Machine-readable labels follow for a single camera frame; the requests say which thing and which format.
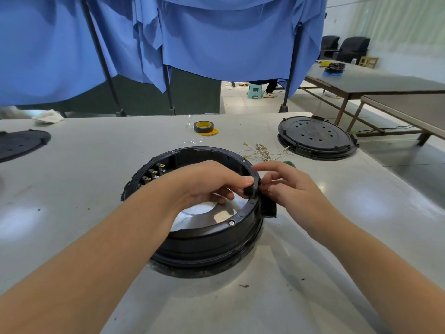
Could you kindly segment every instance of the black round lid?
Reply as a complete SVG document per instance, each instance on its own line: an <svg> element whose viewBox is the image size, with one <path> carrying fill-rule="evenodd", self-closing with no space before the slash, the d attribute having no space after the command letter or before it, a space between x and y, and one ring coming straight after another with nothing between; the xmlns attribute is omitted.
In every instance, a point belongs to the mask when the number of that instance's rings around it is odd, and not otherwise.
<svg viewBox="0 0 445 334"><path fill-rule="evenodd" d="M47 144L50 139L48 132L40 130L0 131L0 163L29 154Z"/></svg>
<svg viewBox="0 0 445 334"><path fill-rule="evenodd" d="M304 157L335 160L352 155L357 139L322 117L285 118L278 126L278 140L289 150Z"/></svg>

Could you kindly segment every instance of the black circular component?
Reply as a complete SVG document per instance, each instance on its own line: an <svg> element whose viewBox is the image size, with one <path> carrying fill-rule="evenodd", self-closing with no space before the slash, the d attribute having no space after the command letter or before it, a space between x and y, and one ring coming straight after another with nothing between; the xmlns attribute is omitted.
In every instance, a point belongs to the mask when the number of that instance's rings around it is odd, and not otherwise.
<svg viewBox="0 0 445 334"><path fill-rule="evenodd" d="M176 168L205 160L217 161L241 175L251 175L254 184L249 200L229 219L203 228L170 232L151 257L153 269L175 277L211 276L231 268L242 260L257 241L263 218L276 217L276 204L259 190L259 175L240 155L214 147L187 147L154 157L125 185L124 201L142 185Z"/></svg>
<svg viewBox="0 0 445 334"><path fill-rule="evenodd" d="M300 156L337 160L353 155L357 139L322 117L289 117L278 125L278 141Z"/></svg>
<svg viewBox="0 0 445 334"><path fill-rule="evenodd" d="M209 121L199 121L193 124L193 130L199 134L207 134L213 131L213 123Z"/></svg>
<svg viewBox="0 0 445 334"><path fill-rule="evenodd" d="M0 131L0 163L29 154L47 144L50 139L48 132L40 130Z"/></svg>

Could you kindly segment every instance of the black electrical tape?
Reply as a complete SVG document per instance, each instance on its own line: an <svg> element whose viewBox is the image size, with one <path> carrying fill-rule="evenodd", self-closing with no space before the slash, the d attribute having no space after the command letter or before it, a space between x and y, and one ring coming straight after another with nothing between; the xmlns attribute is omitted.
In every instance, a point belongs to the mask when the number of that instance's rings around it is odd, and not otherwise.
<svg viewBox="0 0 445 334"><path fill-rule="evenodd" d="M213 131L213 123L209 121L199 121L193 124L193 130L199 134L206 134Z"/></svg>

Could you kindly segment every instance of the table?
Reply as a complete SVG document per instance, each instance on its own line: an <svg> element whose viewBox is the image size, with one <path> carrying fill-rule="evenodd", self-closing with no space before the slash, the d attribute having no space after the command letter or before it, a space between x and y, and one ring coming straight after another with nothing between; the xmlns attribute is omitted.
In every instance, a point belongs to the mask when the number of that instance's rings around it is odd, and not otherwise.
<svg viewBox="0 0 445 334"><path fill-rule="evenodd" d="M219 133L205 139L186 129L186 116L70 118L39 127L52 134L48 145L0 164L0 293L111 213L151 157L192 142L235 152L245 149L243 142L258 142L277 152L283 148L278 123L292 115L215 115ZM36 128L33 121L0 121L1 130L28 128ZM282 159L309 173L349 219L445 287L444 210L360 150L335 162ZM382 328L337 259L279 207L255 249L228 271L189 280L144 268L103 333L371 334Z"/></svg>
<svg viewBox="0 0 445 334"><path fill-rule="evenodd" d="M323 72L324 67L320 67L318 63L315 63L304 78L306 82L314 84L314 86L300 87L299 89L306 91L336 108L339 111L335 120L336 125L340 123L343 113L353 116L352 113L346 111L348 101L360 99L366 94L445 93L445 84L439 82L413 76L393 74L383 70L371 69L348 63L346 63L344 74L340 77L326 76ZM317 88L328 90L329 92L342 97L344 99L342 105L337 106L308 90ZM361 118L357 118L357 120L378 132L382 132L381 129Z"/></svg>
<svg viewBox="0 0 445 334"><path fill-rule="evenodd" d="M361 98L361 103L354 114L347 131L351 131L365 104L401 119L420 130L384 131L383 133L357 134L359 137L420 134L418 145L426 143L432 134L445 138L444 108L445 94L417 94L417 95L367 95Z"/></svg>

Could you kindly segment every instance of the tiled floor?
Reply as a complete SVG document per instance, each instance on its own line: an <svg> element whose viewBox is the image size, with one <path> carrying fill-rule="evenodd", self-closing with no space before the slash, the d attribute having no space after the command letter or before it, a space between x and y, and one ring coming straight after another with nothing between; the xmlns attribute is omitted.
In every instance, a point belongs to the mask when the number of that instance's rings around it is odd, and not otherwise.
<svg viewBox="0 0 445 334"><path fill-rule="evenodd" d="M278 112L284 99L284 91L275 91L275 98L252 99L247 98L247 87L240 87L236 83L232 88L230 82L222 82L221 85L221 113L225 114L249 114L259 112ZM321 94L321 89L313 92ZM341 105L343 99L325 97L327 100ZM360 104L360 100L350 100L347 111L354 113ZM334 119L338 110L314 96L297 90L287 101L289 112L312 112L313 114ZM345 115L339 126L346 129L352 118ZM360 117L382 128L394 128L406 125L405 122L391 117L370 106L364 106ZM354 131L369 129L363 123L356 122ZM360 139L360 148L375 158L384 167L402 178L408 184L422 192L427 198L437 205L445 208L445 141L431 137L428 142L420 147L416 145L418 135L399 135L385 137L366 137Z"/></svg>

